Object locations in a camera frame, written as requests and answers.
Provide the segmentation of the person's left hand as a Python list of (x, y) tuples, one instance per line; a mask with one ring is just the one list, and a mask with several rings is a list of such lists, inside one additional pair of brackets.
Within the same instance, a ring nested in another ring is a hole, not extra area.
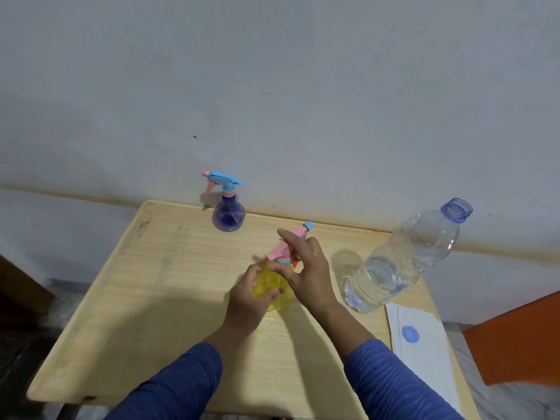
[(260, 264), (248, 267), (245, 274), (230, 290), (228, 307), (223, 321), (226, 329), (249, 335), (256, 330), (267, 312), (268, 304), (261, 305), (260, 298), (255, 298), (253, 287)]

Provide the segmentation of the person's right forearm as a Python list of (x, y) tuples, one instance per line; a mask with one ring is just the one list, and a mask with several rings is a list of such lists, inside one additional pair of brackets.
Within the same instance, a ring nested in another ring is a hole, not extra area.
[(369, 420), (465, 420), (338, 301), (304, 306), (339, 354)]

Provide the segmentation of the white paper sheet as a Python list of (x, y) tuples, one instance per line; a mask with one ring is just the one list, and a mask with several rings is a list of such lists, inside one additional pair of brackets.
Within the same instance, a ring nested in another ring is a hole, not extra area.
[[(449, 342), (442, 322), (434, 314), (395, 303), (385, 305), (393, 352), (430, 388), (461, 413)], [(402, 338), (405, 325), (416, 328), (420, 340), (410, 344)]]

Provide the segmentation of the person's left forearm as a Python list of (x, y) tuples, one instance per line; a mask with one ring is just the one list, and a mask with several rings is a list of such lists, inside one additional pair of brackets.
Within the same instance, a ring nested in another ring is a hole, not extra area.
[(236, 350), (259, 323), (250, 327), (225, 321), (215, 332), (137, 386), (103, 420), (200, 420), (217, 391), (221, 350)]

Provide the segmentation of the wooden table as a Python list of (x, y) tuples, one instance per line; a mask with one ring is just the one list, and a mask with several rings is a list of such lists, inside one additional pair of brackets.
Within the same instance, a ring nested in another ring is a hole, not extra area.
[[(216, 330), (227, 292), (304, 219), (246, 215), (220, 232), (212, 210), (147, 201), (36, 373), (27, 397), (112, 407)], [(224, 363), (207, 411), (367, 420), (325, 332), (296, 300), (267, 313)]]

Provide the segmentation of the person's right hand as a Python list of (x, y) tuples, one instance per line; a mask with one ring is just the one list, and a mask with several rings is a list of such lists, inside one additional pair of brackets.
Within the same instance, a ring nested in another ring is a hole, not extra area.
[(293, 246), (303, 263), (303, 269), (298, 273), (298, 288), (291, 289), (298, 301), (317, 319), (338, 304), (326, 256), (315, 237), (303, 239), (282, 228), (277, 233)]

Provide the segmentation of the orange chair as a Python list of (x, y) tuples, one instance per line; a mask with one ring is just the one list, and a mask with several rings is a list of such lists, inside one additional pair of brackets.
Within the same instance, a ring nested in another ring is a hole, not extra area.
[(486, 385), (560, 387), (560, 291), (463, 331)]

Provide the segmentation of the dark brown furniture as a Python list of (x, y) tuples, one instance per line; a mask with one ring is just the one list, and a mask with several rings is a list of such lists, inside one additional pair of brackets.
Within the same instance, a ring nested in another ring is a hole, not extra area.
[(0, 254), (0, 300), (38, 316), (49, 312), (54, 294)]

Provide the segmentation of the clear plastic water bottle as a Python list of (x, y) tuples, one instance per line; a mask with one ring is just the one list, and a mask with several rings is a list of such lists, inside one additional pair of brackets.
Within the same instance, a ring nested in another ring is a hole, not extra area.
[(368, 313), (414, 286), (425, 270), (453, 251), (460, 225), (472, 212), (467, 201), (453, 198), (438, 209), (405, 220), (347, 280), (346, 304)]

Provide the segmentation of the purple spray bottle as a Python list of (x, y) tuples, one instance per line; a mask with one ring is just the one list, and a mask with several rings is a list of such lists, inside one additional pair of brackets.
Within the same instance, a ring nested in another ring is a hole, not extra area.
[(241, 228), (246, 210), (238, 201), (236, 187), (244, 182), (230, 174), (206, 170), (202, 175), (207, 179), (202, 201), (213, 204), (213, 225), (223, 232), (234, 232)]

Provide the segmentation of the yellow spray bottle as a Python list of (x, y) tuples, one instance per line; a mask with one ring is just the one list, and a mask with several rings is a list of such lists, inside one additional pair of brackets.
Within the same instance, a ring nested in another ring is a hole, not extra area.
[(256, 275), (256, 283), (253, 287), (253, 293), (256, 298), (261, 298), (271, 290), (279, 289), (282, 293), (271, 302), (267, 308), (267, 312), (275, 312), (285, 309), (294, 299), (293, 290), (290, 288), (286, 279), (271, 270), (270, 267), (275, 264), (285, 265), (295, 270), (300, 262), (292, 245), (285, 239), (280, 238), (279, 243), (270, 251), (259, 264), (261, 269)]

